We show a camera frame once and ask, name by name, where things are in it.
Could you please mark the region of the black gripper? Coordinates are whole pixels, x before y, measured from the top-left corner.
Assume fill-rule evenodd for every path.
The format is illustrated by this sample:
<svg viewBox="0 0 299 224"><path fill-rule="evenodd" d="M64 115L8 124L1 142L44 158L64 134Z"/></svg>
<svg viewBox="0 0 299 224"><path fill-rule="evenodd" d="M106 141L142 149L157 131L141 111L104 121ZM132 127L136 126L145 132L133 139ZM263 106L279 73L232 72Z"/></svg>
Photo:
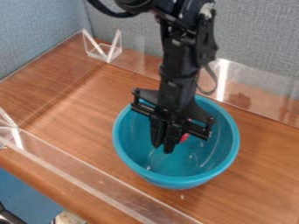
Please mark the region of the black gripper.
<svg viewBox="0 0 299 224"><path fill-rule="evenodd" d="M154 148L162 144L162 152L170 154L182 134L208 140L213 116L195 102L200 76L199 69L176 76L160 71L157 89L134 88L130 109L150 121L150 141Z"/></svg>

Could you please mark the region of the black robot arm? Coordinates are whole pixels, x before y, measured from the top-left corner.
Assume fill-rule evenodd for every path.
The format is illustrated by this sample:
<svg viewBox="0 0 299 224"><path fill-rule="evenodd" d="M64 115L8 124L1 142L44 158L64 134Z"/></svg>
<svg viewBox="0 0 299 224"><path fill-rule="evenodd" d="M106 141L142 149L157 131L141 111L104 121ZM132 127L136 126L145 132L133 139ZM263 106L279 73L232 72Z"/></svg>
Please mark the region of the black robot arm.
<svg viewBox="0 0 299 224"><path fill-rule="evenodd" d="M162 63L160 87L136 88L130 109L149 118L150 142L170 153L185 134L207 140L213 116L199 106L195 93L199 71L209 70L219 50L213 38L213 0L114 0L113 12L100 0L88 3L113 18L132 18L150 12L160 25Z"/></svg>

